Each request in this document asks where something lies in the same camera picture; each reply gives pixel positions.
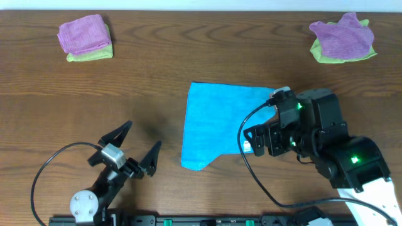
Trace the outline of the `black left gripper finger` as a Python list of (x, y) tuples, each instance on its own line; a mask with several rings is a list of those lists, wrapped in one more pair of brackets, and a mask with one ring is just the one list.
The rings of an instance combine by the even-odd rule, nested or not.
[(157, 141), (139, 163), (139, 167), (144, 174), (147, 174), (148, 176), (153, 176), (156, 173), (158, 155), (161, 149), (161, 145), (162, 142)]
[(99, 139), (98, 144), (103, 148), (106, 147), (108, 144), (112, 144), (113, 146), (120, 148), (132, 124), (132, 121), (125, 122), (117, 129), (103, 135)]

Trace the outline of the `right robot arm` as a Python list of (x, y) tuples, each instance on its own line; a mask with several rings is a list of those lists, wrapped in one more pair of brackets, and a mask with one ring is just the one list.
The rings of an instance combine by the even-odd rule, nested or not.
[(239, 127), (255, 156), (279, 156), (293, 151), (310, 158), (328, 179), (338, 198), (282, 204), (297, 208), (290, 217), (266, 215), (261, 225), (401, 225), (401, 210), (391, 172), (376, 143), (365, 136), (351, 136), (337, 96), (329, 89), (296, 94), (289, 87), (275, 90), (253, 110), (274, 107), (278, 118), (248, 129)]

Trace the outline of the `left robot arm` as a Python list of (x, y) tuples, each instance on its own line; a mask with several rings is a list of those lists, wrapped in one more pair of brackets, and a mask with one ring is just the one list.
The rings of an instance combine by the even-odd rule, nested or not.
[(88, 159), (90, 166), (104, 164), (94, 184), (76, 192), (70, 201), (70, 211), (76, 225), (99, 225), (109, 220), (107, 209), (128, 179), (142, 179), (156, 173), (162, 142), (157, 141), (140, 161), (127, 158), (122, 143), (133, 122), (127, 121), (117, 129), (103, 135), (97, 151)]

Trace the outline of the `blue microfibre cloth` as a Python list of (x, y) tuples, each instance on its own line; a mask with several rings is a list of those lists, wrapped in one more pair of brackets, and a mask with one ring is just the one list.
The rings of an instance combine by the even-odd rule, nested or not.
[(239, 154), (239, 126), (273, 91), (267, 87), (191, 83), (183, 128), (182, 167), (200, 171), (221, 155)]

